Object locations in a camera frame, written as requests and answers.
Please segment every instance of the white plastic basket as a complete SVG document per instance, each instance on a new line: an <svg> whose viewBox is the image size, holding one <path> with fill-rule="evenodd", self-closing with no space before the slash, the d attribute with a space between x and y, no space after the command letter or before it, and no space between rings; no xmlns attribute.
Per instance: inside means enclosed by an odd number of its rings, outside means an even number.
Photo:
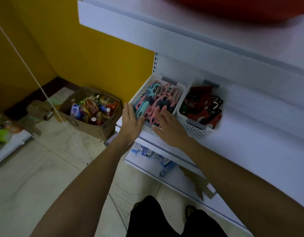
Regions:
<svg viewBox="0 0 304 237"><path fill-rule="evenodd" d="M170 78L167 78L167 77L164 77L164 76L160 76L160 75L151 75L149 77L149 79L147 79L147 81L142 85L142 87L139 89L139 91L134 95L134 97L130 100L130 104L134 105L136 103L137 100L141 99L142 95L145 94L147 92L147 90L149 89L150 85L155 81L155 80L158 80L159 82L161 82L162 84L166 84L166 83L170 83L174 86L176 86L180 92L181 92L181 96L180 96L180 99L179 99L179 102L177 103L176 105L176 108L174 109L173 111L173 115L176 114L177 112L177 108L179 106L179 103L181 100L184 100L186 95L187 95L187 92L189 91L183 84L177 82L177 81L174 81ZM150 133L151 135L156 135L154 131L152 131L151 129L152 127L152 124L151 123L148 123L148 122L144 122L144 125L143 125L143 128L142 130L143 131L146 131L148 133Z"/></svg>
<svg viewBox="0 0 304 237"><path fill-rule="evenodd" d="M211 86L214 86L217 88L219 87L218 84L215 84L208 80L201 80L201 79L194 79L194 81L192 82L190 87L204 86L205 84L211 85ZM179 102L177 103L176 118L182 124L182 126L185 128L185 130L187 132L189 132L190 134L192 134L195 137L205 138L207 135L209 135L210 133L215 131L212 128L202 125L202 124L198 123L197 121L191 120L191 119L187 118L186 116L182 115L180 113L180 108L181 108L183 102L184 102L184 99L180 99Z"/></svg>

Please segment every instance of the right hand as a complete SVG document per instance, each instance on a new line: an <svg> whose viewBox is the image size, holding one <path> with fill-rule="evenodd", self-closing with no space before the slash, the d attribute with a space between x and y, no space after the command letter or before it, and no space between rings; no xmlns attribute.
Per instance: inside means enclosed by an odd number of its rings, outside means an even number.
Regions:
<svg viewBox="0 0 304 237"><path fill-rule="evenodd" d="M162 128L152 126L152 130L168 145L180 148L189 139L184 127L168 111L157 113Z"/></svg>

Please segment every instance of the red object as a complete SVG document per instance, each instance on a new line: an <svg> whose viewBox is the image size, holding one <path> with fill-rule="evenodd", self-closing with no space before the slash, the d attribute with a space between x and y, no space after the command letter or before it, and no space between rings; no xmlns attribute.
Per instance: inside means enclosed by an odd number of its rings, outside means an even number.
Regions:
<svg viewBox="0 0 304 237"><path fill-rule="evenodd" d="M256 23L286 21L304 14L304 0L177 0L209 14Z"/></svg>

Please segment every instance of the left hand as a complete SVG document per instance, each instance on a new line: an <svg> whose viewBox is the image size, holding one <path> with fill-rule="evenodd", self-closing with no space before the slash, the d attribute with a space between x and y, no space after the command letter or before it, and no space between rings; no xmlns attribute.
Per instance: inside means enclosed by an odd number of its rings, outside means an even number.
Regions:
<svg viewBox="0 0 304 237"><path fill-rule="evenodd" d="M144 123L144 116L142 115L137 121L134 116L133 107L131 104L125 103L122 110L122 126L118 134L125 144L133 143L141 133Z"/></svg>

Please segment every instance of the black pants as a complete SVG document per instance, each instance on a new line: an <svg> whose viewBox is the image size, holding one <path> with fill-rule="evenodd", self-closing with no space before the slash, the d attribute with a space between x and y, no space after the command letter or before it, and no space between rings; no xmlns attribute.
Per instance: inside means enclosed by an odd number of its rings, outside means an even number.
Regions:
<svg viewBox="0 0 304 237"><path fill-rule="evenodd" d="M220 225L205 211L196 210L187 219L182 235L167 222L153 196L147 196L131 211L126 237L133 236L217 236L227 237Z"/></svg>

